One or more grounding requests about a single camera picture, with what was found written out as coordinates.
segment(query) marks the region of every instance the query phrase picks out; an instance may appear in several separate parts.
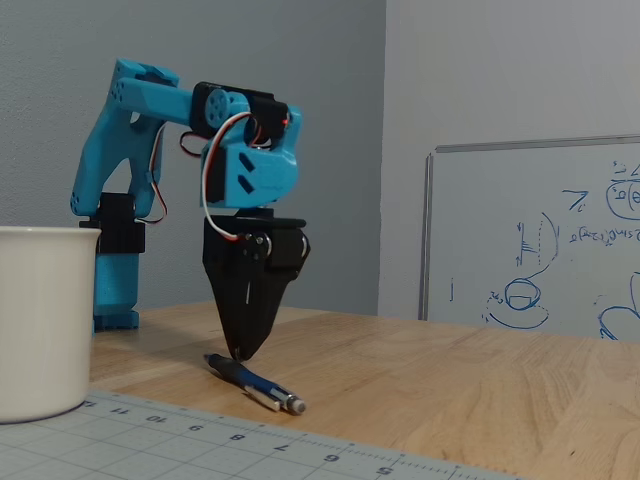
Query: whiteboard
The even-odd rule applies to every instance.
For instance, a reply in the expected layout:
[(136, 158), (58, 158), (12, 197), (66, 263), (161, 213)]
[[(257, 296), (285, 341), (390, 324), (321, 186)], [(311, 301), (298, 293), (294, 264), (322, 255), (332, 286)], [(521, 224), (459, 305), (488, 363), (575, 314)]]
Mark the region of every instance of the whiteboard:
[(573, 143), (437, 150), (429, 321), (640, 342), (640, 144)]

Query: pen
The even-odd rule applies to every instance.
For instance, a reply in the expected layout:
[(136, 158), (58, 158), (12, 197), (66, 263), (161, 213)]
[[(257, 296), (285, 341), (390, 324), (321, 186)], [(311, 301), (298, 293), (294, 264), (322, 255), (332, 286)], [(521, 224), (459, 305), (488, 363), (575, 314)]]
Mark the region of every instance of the pen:
[(224, 380), (244, 389), (254, 400), (273, 411), (284, 409), (294, 415), (300, 415), (307, 409), (304, 400), (295, 393), (259, 377), (231, 358), (214, 353), (205, 355), (204, 359)]

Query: whiteboard frame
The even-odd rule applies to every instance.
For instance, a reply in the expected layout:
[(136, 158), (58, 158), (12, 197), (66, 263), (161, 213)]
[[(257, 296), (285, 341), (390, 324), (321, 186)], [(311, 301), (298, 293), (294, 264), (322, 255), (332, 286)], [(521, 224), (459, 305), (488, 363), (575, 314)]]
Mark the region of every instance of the whiteboard frame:
[[(640, 135), (610, 135), (604, 137), (561, 138), (549, 140), (520, 140), (514, 142), (468, 143), (460, 145), (440, 145), (436, 153), (489, 152), (495, 150), (523, 150), (532, 148), (584, 147), (592, 145), (615, 145), (640, 143)], [(420, 295), (418, 318), (429, 320), (429, 259), (431, 256), (431, 213), (433, 210), (433, 164), (432, 154), (427, 157), (424, 184), (424, 208), (422, 215), (422, 252), (420, 267)]]

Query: pen clip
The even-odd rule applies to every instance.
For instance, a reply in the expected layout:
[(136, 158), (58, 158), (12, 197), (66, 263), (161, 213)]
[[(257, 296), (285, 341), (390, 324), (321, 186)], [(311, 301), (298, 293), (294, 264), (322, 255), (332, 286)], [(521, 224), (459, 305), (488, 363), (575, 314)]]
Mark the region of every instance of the pen clip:
[(267, 407), (270, 410), (273, 410), (274, 412), (280, 411), (280, 408), (282, 407), (282, 404), (278, 400), (275, 400), (269, 395), (266, 395), (249, 385), (244, 387), (244, 391), (247, 392), (247, 395), (253, 398), (256, 402), (264, 405), (265, 407)]

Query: white wire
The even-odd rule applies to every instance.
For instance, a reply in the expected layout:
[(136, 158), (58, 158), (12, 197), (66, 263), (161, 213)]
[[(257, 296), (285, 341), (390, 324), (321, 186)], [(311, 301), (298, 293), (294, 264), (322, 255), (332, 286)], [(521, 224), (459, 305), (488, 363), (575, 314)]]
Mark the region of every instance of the white wire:
[(218, 150), (218, 146), (222, 141), (222, 137), (224, 137), (224, 135), (226, 135), (227, 133), (227, 129), (231, 128), (230, 125), (232, 126), (234, 123), (240, 121), (243, 118), (246, 118), (248, 115), (249, 115), (248, 112), (238, 113), (236, 115), (233, 115), (232, 117), (229, 117), (222, 124), (222, 126), (218, 129), (215, 136), (213, 137), (213, 140), (211, 141), (211, 147), (207, 152), (207, 156), (205, 157), (204, 165), (202, 167), (201, 191), (202, 191), (202, 205), (204, 206), (204, 214), (207, 217), (207, 221), (209, 222), (209, 225), (211, 225), (211, 228), (213, 228), (216, 232), (218, 232), (220, 235), (222, 235), (224, 238), (230, 241), (238, 240), (238, 236), (234, 235), (233, 233), (229, 233), (226, 230), (223, 230), (222, 228), (217, 226), (214, 223), (213, 219), (211, 218), (211, 214), (209, 214), (209, 205), (207, 204), (207, 171), (209, 170), (209, 166), (213, 161), (213, 156), (215, 155), (216, 151)]
[(155, 159), (156, 159), (156, 155), (158, 154), (158, 146), (160, 145), (160, 142), (162, 140), (162, 133), (164, 132), (165, 125), (166, 124), (163, 123), (162, 126), (158, 129), (158, 133), (156, 133), (156, 139), (153, 142), (153, 149), (151, 150), (151, 156), (149, 157), (149, 174), (151, 175), (151, 188), (153, 189), (153, 192), (156, 194), (156, 197), (158, 198), (158, 202), (162, 207), (162, 216), (157, 220), (148, 220), (145, 218), (135, 219), (137, 223), (144, 223), (145, 225), (157, 225), (162, 220), (164, 220), (164, 217), (167, 216), (167, 205), (164, 202), (162, 195), (160, 194), (160, 189), (158, 188), (156, 179), (153, 176), (153, 170), (155, 168)]

